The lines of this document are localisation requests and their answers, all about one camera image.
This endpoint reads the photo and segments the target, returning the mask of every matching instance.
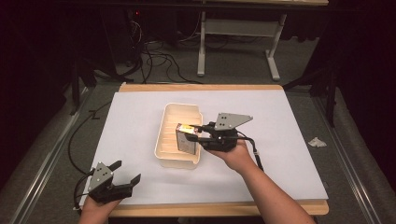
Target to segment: forearm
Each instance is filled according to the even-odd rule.
[[[257,166],[240,172],[267,224],[315,223],[311,216]]]

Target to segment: silver triangular bracket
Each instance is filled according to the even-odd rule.
[[[249,115],[238,115],[230,113],[219,113],[218,119],[216,120],[215,130],[216,131],[227,131],[248,121],[251,121],[253,117]]]

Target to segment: person's right arm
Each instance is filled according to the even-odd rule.
[[[315,223],[297,202],[256,165],[248,154],[245,141],[238,140],[236,147],[230,152],[209,152],[222,158],[244,178],[266,224]]]

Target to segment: person's right hand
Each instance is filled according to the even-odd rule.
[[[245,170],[250,169],[251,166],[256,166],[253,159],[248,153],[248,146],[245,140],[239,139],[236,147],[229,152],[208,150],[215,156],[222,158],[231,169],[237,173],[242,174]]]

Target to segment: gray carpet floor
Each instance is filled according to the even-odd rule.
[[[180,43],[177,48],[153,43],[148,48],[152,55],[158,52],[172,55],[179,66],[180,74],[186,79],[207,84],[283,85],[301,76],[316,44],[317,41],[299,43],[294,38],[289,41],[280,41],[275,56],[281,76],[279,82],[274,82],[270,78],[269,68],[263,57],[264,46],[270,45],[270,41],[265,38],[255,41],[238,38],[223,48],[219,48],[223,45],[220,40],[209,41],[210,48],[206,50],[204,77],[196,76],[198,58],[196,41]],[[148,55],[144,55],[143,58],[143,72],[147,74],[149,72],[147,63],[150,63],[150,60],[148,60]],[[170,62],[166,61],[163,56],[158,56],[153,58],[152,63],[154,66],[148,83],[182,80],[177,74],[174,62],[170,65]],[[128,68],[119,64],[118,69],[121,73]],[[130,77],[133,77],[136,83],[143,81],[139,72]],[[64,129],[71,122],[72,116],[69,113],[73,104],[70,91],[65,94],[68,102],[37,137],[14,175],[3,188],[0,194],[0,223],[8,223],[14,217],[40,166],[63,134],[65,134],[65,139],[60,146],[60,157],[54,169],[51,170],[49,179],[44,183],[44,188],[37,193],[39,197],[25,220],[27,223],[78,222],[78,214],[72,209],[72,195],[81,175],[73,168],[67,157],[68,142],[71,133],[91,114],[89,111],[109,102],[119,87],[120,83],[117,81],[98,78],[98,85],[90,89],[88,93],[84,93],[87,100],[79,110],[78,117],[74,117],[77,121],[72,125],[70,133],[64,133]],[[318,137],[327,143],[326,147],[320,148],[308,146],[329,195],[330,213],[326,216],[318,216],[318,223],[380,223],[378,220],[382,223],[396,223],[396,216],[393,213],[396,211],[395,194],[364,145],[353,119],[348,114],[342,95],[337,92],[337,104],[334,110],[335,128],[333,129],[329,128],[323,118],[320,103],[323,99],[309,96],[307,88],[309,87],[295,88],[288,91],[287,95],[304,140],[308,142]],[[108,109],[109,106],[105,106],[97,112],[96,117],[99,119],[86,121],[71,143],[72,157],[75,163],[84,170],[91,168]],[[353,188],[353,180],[346,175],[347,169],[345,162],[340,158],[340,148],[348,155],[354,168],[353,172],[359,177],[359,181],[364,186],[364,192],[369,196],[370,203],[375,209],[377,217],[372,220],[362,209],[361,201]],[[165,223],[165,219],[133,218],[123,221],[124,223]],[[255,223],[255,221],[257,219],[235,219],[227,223]],[[220,219],[210,218],[201,222],[225,223]]]

